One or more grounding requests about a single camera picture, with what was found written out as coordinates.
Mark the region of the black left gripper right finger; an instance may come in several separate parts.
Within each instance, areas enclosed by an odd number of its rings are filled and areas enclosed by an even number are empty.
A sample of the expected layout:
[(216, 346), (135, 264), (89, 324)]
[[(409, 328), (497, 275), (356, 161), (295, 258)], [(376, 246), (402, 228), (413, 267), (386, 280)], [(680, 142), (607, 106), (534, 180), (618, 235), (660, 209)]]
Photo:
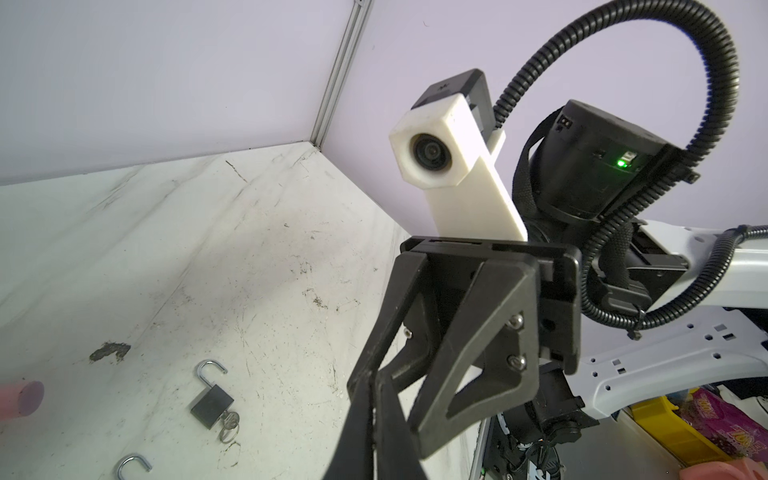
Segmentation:
[(427, 478), (392, 379), (379, 376), (375, 384), (375, 451), (377, 478)]

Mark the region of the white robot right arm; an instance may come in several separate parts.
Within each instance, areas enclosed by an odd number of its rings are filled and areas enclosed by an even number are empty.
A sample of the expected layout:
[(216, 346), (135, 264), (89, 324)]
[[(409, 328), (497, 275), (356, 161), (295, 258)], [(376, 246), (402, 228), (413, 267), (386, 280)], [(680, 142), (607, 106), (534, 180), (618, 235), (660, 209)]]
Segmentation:
[[(523, 95), (579, 43), (639, 20), (677, 28), (701, 57), (706, 107), (689, 143), (571, 100), (537, 125), (505, 187), (495, 162)], [(744, 367), (699, 368), (677, 353), (615, 375), (596, 368), (590, 394), (568, 382), (583, 319), (634, 341), (701, 305), (766, 327), (765, 226), (708, 232), (641, 218), (697, 181), (738, 88), (732, 37), (697, 1), (607, 2), (551, 37), (497, 100), (478, 69), (431, 85), (390, 142), (437, 233), (401, 244), (347, 383), (351, 406), (326, 477), (422, 479), (425, 459), (487, 422), (482, 476), (560, 479), (558, 446), (602, 418), (665, 391), (746, 377)]]

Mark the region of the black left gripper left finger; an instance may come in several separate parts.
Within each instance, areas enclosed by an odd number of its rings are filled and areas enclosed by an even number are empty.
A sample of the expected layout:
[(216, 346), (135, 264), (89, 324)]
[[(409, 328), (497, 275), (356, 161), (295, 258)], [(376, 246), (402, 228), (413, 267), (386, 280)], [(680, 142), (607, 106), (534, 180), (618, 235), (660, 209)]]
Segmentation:
[(324, 480), (372, 479), (374, 473), (373, 399), (371, 375), (355, 387), (351, 405)]

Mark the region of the silver key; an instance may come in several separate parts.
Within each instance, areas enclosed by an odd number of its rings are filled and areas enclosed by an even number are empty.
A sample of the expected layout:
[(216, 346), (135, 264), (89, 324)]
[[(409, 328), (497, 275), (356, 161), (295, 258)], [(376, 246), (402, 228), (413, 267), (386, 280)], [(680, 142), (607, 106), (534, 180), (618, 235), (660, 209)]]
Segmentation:
[(226, 445), (233, 443), (240, 431), (240, 415), (234, 411), (225, 411), (221, 418), (221, 425), (219, 441)]

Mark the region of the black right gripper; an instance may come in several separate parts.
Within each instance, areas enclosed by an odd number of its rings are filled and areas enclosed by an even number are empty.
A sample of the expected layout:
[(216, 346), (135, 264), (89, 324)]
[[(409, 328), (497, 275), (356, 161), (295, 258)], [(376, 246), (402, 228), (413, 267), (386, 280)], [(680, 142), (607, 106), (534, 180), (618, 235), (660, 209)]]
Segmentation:
[[(539, 344), (541, 356), (567, 374), (577, 371), (578, 249), (415, 236), (400, 251), (347, 391), (354, 396), (385, 374), (397, 391), (421, 379), (408, 419), (420, 458), (481, 420), (531, 400), (539, 384)], [(403, 326), (411, 338), (383, 366)]]

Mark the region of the black padlock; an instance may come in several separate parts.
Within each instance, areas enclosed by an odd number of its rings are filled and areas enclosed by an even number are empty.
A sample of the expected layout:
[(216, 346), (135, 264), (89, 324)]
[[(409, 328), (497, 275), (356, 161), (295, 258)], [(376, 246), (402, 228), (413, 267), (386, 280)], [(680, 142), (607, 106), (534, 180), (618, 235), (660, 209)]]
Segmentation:
[(212, 429), (216, 422), (228, 412), (234, 398), (218, 384), (205, 376), (205, 368), (214, 366), (220, 373), (227, 375), (229, 370), (218, 360), (202, 360), (195, 370), (196, 377), (206, 387), (200, 398), (192, 405), (190, 412), (206, 429)]

